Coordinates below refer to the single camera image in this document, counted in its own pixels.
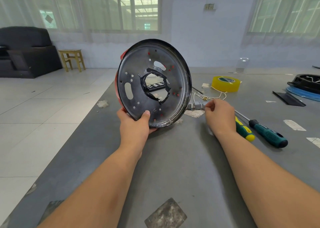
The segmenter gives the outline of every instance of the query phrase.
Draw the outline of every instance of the gray workbench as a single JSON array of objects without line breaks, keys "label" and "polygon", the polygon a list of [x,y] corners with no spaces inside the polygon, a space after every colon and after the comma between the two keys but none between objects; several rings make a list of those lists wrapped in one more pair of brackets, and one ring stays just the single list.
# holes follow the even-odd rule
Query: gray workbench
[{"label": "gray workbench", "polygon": [[[232,69],[193,68],[193,86],[201,89],[213,76]],[[283,92],[293,80],[295,69],[246,69],[237,93],[226,100],[249,118],[287,137],[289,145],[275,149],[256,137],[253,144],[276,163],[320,191],[320,149],[306,137],[320,137],[320,103],[301,99],[306,107],[288,106],[271,92]],[[308,69],[319,74],[320,70]],[[208,96],[218,96],[204,89]],[[94,171],[120,143],[120,108],[111,84],[36,181],[9,218],[8,228],[36,227],[50,201],[64,200]],[[170,197],[187,215],[181,228],[256,227],[235,183],[223,150],[206,128],[205,117],[182,116],[183,122],[151,134],[135,169],[119,228],[146,227],[144,220]],[[294,131],[283,120],[297,122],[307,131]]]}]

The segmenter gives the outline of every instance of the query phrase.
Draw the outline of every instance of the wooden stool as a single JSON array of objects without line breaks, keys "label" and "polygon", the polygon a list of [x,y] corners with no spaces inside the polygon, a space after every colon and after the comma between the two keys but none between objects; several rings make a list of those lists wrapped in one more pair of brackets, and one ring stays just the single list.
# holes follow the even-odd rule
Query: wooden stool
[{"label": "wooden stool", "polygon": [[83,69],[85,70],[85,65],[83,62],[83,57],[81,54],[81,50],[59,50],[60,55],[61,55],[61,59],[62,59],[62,63],[64,65],[64,67],[66,68],[66,72],[69,72],[68,67],[66,65],[66,63],[68,62],[70,65],[70,69],[73,70],[72,68],[72,64],[71,64],[71,59],[74,58],[75,61],[77,62],[78,65],[78,69],[79,72],[81,72],[81,67],[80,67],[80,63],[82,63]]}]

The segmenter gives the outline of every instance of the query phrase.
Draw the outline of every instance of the yellow tape roll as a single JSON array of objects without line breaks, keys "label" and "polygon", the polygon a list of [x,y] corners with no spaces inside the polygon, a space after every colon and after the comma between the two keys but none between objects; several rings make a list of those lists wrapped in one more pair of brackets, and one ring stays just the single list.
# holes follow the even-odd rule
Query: yellow tape roll
[{"label": "yellow tape roll", "polygon": [[218,76],[212,79],[211,86],[222,92],[237,92],[240,80],[233,77]]}]

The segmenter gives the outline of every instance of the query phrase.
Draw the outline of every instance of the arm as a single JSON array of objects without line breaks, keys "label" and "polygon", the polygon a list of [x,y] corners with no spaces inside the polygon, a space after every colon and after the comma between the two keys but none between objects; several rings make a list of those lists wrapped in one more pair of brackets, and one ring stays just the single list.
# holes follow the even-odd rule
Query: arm
[{"label": "arm", "polygon": [[234,108],[226,101],[215,99],[205,110],[257,226],[319,227],[320,193],[241,137],[235,130]]},{"label": "arm", "polygon": [[149,129],[150,112],[134,121],[124,109],[120,147],[110,155],[39,228],[116,228],[127,196],[134,168],[141,157]]}]

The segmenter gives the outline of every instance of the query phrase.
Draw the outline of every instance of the circular metal plate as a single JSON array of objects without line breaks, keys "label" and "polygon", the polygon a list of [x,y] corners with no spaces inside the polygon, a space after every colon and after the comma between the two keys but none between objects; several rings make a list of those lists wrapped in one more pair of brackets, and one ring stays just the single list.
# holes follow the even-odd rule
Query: circular metal plate
[{"label": "circular metal plate", "polygon": [[[164,68],[156,67],[155,61]],[[168,92],[165,99],[148,92],[145,79],[151,73],[164,80]],[[126,83],[131,85],[132,99],[127,97]],[[135,120],[145,110],[150,111],[150,127],[173,124],[185,112],[191,98],[191,75],[186,61],[172,45],[158,39],[142,40],[128,49],[119,65],[117,85],[123,107]]]}]

